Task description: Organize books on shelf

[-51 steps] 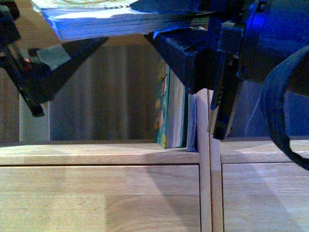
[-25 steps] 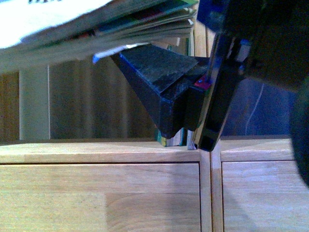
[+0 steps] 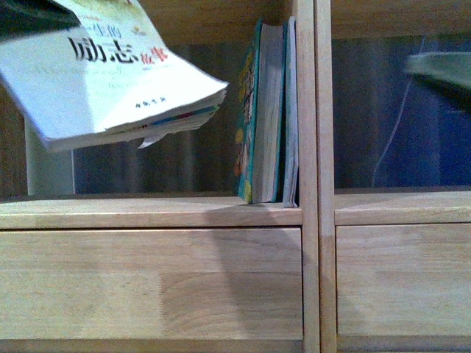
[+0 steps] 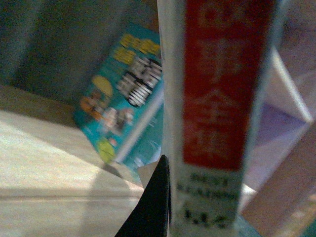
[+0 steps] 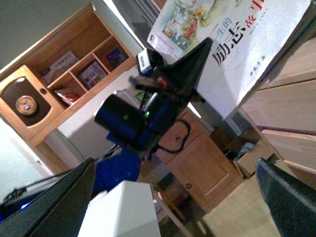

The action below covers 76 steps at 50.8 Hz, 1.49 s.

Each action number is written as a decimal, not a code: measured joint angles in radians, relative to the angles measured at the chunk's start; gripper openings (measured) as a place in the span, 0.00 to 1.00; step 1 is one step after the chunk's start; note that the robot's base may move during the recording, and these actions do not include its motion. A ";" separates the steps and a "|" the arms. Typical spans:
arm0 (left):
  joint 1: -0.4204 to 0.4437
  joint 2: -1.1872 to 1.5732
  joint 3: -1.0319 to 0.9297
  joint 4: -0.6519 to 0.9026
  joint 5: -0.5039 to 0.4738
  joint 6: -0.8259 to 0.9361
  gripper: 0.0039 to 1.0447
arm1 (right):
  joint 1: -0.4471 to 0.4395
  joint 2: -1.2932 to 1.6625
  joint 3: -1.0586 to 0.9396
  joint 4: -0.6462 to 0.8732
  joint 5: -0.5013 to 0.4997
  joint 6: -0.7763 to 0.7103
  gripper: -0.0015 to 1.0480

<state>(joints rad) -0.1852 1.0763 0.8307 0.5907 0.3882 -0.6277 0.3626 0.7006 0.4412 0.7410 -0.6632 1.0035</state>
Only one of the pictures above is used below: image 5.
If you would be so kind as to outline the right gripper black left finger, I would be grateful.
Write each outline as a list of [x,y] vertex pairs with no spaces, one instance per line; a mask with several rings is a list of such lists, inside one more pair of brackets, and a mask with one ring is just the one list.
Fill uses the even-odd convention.
[[76,237],[95,179],[89,158],[0,224],[2,237]]

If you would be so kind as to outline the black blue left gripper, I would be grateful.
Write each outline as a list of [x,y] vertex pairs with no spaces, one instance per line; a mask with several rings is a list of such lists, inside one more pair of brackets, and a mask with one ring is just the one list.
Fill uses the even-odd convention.
[[174,125],[196,94],[198,83],[213,41],[205,38],[189,53],[171,65],[158,66],[155,79],[136,76],[130,81],[137,89],[153,95],[142,108],[136,108],[117,95],[110,95],[98,109],[94,121],[116,139],[139,151],[154,147]]

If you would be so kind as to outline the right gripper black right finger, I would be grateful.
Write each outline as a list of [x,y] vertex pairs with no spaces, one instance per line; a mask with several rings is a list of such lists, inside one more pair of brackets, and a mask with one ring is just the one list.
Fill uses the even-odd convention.
[[260,158],[256,179],[282,237],[316,235],[316,191],[273,163]]

